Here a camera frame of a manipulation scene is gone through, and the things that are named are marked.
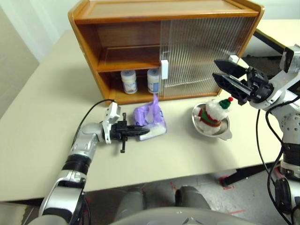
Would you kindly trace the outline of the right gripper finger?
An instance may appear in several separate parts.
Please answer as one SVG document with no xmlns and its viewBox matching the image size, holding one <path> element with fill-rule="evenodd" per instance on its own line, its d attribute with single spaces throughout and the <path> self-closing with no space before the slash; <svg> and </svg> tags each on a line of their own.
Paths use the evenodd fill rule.
<svg viewBox="0 0 300 225">
<path fill-rule="evenodd" d="M 227 91 L 233 98 L 238 100 L 239 105 L 247 103 L 252 92 L 248 86 L 232 75 L 213 73 L 212 76 L 221 89 Z"/>
<path fill-rule="evenodd" d="M 230 60 L 214 60 L 216 66 L 222 72 L 240 78 L 247 73 L 247 69 Z"/>
</svg>

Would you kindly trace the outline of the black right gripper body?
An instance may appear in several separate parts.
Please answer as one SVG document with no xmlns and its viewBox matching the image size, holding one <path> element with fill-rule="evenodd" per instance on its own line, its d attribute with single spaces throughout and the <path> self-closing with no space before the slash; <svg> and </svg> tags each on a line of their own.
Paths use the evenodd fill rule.
<svg viewBox="0 0 300 225">
<path fill-rule="evenodd" d="M 247 79 L 241 80 L 242 84 L 251 89 L 248 101 L 264 101 L 271 95 L 274 90 L 273 85 L 269 82 L 267 75 L 257 68 L 249 67 L 246 69 Z"/>
</svg>

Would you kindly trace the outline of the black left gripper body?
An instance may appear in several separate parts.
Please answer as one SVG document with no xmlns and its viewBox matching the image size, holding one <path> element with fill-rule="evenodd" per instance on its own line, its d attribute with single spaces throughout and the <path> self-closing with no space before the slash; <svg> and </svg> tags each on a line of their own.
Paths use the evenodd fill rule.
<svg viewBox="0 0 300 225">
<path fill-rule="evenodd" d="M 125 153 L 126 141 L 128 140 L 124 132 L 127 130 L 127 114 L 124 112 L 122 114 L 123 120 L 118 121 L 116 124 L 112 125 L 111 138 L 122 142 L 121 153 Z"/>
</svg>

